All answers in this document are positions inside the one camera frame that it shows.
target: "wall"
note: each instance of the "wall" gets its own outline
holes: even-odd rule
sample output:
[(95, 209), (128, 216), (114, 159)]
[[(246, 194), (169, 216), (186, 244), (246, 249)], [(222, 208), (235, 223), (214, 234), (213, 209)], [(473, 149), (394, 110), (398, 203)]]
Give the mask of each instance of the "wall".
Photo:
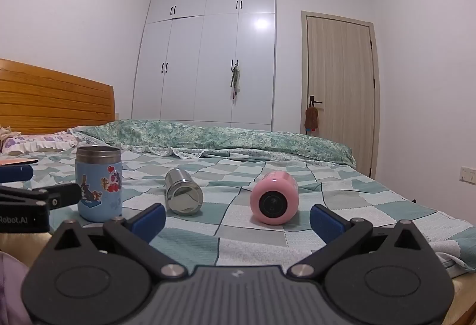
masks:
[(380, 62), (377, 180), (476, 224), (476, 0), (373, 0)]
[(373, 21), (370, 0), (276, 0), (273, 130), (299, 132), (302, 88), (301, 11)]
[(149, 1), (0, 0), (0, 57), (111, 84), (130, 117)]

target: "blue gripper pad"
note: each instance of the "blue gripper pad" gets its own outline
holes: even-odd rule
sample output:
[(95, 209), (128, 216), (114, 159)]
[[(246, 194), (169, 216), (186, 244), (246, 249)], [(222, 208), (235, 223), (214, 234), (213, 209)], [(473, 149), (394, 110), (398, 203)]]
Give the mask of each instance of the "blue gripper pad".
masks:
[(131, 219), (125, 227), (134, 235), (150, 243), (165, 227), (165, 207), (155, 203)]
[(0, 166), (0, 183), (27, 181), (32, 177), (33, 168), (30, 165)]
[(351, 227), (348, 220), (320, 204), (315, 204), (309, 213), (312, 230), (327, 244), (341, 236)]

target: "pink thermos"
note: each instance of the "pink thermos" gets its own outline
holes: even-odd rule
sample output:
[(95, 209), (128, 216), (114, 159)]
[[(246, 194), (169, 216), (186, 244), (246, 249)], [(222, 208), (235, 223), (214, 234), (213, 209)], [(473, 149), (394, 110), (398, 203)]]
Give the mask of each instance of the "pink thermos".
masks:
[(283, 224), (296, 214), (299, 194), (296, 180), (287, 172), (273, 171), (258, 181), (249, 199), (256, 219), (271, 225)]

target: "pillow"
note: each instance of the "pillow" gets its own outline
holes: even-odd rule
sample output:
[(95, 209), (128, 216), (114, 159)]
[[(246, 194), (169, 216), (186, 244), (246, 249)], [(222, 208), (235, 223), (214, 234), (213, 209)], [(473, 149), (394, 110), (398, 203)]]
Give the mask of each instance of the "pillow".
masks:
[(72, 135), (20, 135), (8, 137), (0, 155), (19, 155), (30, 152), (62, 151), (75, 147), (78, 139)]

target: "power outlet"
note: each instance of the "power outlet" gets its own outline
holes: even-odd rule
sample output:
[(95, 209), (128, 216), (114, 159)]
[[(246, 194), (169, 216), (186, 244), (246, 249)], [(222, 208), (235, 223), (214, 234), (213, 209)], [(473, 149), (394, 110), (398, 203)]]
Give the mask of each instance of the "power outlet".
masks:
[(476, 184), (476, 169), (469, 167), (461, 167), (459, 180), (467, 183)]

